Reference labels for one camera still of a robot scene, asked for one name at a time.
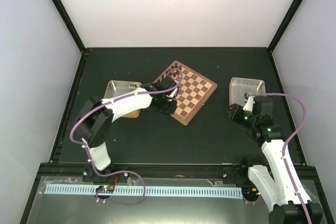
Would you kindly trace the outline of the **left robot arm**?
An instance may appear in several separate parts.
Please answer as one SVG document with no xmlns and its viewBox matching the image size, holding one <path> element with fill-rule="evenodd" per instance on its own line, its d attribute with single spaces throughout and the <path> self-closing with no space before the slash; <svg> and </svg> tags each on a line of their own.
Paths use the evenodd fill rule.
<svg viewBox="0 0 336 224">
<path fill-rule="evenodd" d="M 143 84 L 117 97 L 90 99 L 85 104 L 70 131 L 70 140 L 86 150 L 88 162 L 95 167 L 94 175 L 100 181 L 108 181 L 113 174 L 106 144 L 111 124 L 130 112 L 147 108 L 173 114 L 177 106 L 173 99 L 178 90 L 179 84 L 167 77 L 161 82 Z"/>
</svg>

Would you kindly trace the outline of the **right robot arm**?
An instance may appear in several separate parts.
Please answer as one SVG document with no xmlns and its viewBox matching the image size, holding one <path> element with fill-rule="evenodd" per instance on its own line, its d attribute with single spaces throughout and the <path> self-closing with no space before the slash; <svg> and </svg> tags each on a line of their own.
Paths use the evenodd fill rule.
<svg viewBox="0 0 336 224">
<path fill-rule="evenodd" d="M 245 162 L 239 179 L 256 186 L 269 210 L 269 223 L 320 223 L 322 207 L 312 202 L 297 175 L 290 139 L 284 140 L 282 128 L 274 123 L 271 94 L 247 92 L 245 100 L 245 105 L 229 106 L 229 119 L 251 132 L 269 165 Z"/>
</svg>

